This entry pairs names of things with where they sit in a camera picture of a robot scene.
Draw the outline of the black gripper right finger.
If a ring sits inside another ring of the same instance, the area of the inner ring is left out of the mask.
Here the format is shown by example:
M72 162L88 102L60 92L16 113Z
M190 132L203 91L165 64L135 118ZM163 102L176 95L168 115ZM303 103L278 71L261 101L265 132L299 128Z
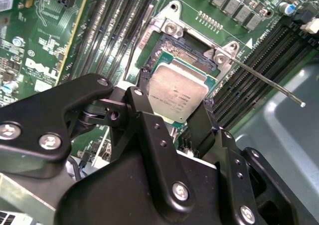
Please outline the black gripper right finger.
M219 171L219 213L225 225L299 223L288 186L258 151L240 150L234 137L218 126L211 100L199 104L187 125L199 158Z

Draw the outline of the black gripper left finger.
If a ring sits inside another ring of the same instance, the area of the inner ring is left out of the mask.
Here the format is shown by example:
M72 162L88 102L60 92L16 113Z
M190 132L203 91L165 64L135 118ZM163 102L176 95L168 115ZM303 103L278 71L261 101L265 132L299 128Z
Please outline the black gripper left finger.
M0 110L0 169L38 179L63 168L71 141L95 125L115 129L113 159L139 147L157 209L191 209L193 195L161 117L137 87L123 101L110 99L110 81L87 74Z

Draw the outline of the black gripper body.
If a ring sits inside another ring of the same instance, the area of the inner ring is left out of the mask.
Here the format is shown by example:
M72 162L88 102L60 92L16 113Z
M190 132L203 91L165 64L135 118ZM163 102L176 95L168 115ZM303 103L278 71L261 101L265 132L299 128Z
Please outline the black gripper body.
M174 147L133 150L73 185L56 225L221 225L219 171Z

